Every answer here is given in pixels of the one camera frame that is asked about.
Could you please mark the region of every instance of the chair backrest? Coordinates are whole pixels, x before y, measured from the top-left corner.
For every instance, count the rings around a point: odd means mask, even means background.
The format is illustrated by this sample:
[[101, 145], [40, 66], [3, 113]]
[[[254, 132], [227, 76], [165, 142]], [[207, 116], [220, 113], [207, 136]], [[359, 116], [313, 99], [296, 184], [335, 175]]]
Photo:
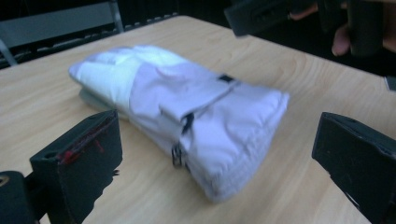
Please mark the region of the chair backrest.
[[119, 33], [123, 32], [116, 0], [0, 21], [0, 51], [10, 65], [15, 65], [17, 62], [13, 59], [10, 48], [110, 23], [115, 24]]

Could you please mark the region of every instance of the person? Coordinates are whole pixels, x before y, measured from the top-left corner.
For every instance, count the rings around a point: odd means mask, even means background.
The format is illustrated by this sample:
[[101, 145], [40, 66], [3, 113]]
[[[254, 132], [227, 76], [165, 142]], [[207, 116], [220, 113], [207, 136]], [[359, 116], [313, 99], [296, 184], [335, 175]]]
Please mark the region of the person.
[[[396, 52], [396, 0], [372, 0], [380, 1], [384, 4], [384, 34], [383, 46], [392, 52]], [[314, 4], [305, 11], [298, 14], [290, 14], [290, 17], [295, 20], [302, 18], [318, 11], [318, 5]], [[342, 25], [334, 34], [332, 43], [332, 54], [340, 56], [346, 54], [350, 49], [350, 38], [348, 34], [347, 24]]]

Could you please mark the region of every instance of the fabric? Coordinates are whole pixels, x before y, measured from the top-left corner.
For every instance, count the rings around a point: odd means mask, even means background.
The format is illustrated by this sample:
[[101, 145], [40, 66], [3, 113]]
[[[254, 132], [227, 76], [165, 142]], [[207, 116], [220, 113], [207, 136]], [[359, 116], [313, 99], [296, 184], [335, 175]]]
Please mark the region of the fabric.
[[287, 109], [285, 92], [220, 78], [154, 46], [111, 49], [71, 66], [85, 91], [117, 108], [213, 202], [253, 177]]

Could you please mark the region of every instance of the chair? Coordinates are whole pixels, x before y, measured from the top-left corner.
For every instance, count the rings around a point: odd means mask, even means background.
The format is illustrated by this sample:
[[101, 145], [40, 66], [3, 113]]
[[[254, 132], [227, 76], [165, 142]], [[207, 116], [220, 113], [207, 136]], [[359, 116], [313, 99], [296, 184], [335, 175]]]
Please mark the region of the chair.
[[0, 51], [12, 66], [9, 49], [114, 23], [123, 32], [117, 0], [75, 7], [8, 21], [0, 21]]

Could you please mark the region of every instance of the wood grain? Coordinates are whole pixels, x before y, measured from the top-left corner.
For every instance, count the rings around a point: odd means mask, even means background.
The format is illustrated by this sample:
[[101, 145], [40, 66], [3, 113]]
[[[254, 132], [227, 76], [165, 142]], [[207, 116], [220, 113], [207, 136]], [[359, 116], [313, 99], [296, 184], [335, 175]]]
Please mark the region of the wood grain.
[[257, 174], [219, 204], [209, 202], [186, 171], [175, 170], [145, 135], [121, 121], [120, 176], [85, 223], [368, 223], [311, 159], [311, 151], [323, 111], [396, 138], [396, 95], [384, 80], [252, 36], [235, 38], [228, 29], [188, 17], [0, 71], [0, 170], [28, 175], [31, 156], [96, 112], [78, 98], [79, 86], [67, 73], [71, 64], [98, 51], [141, 44], [287, 91], [289, 109]]

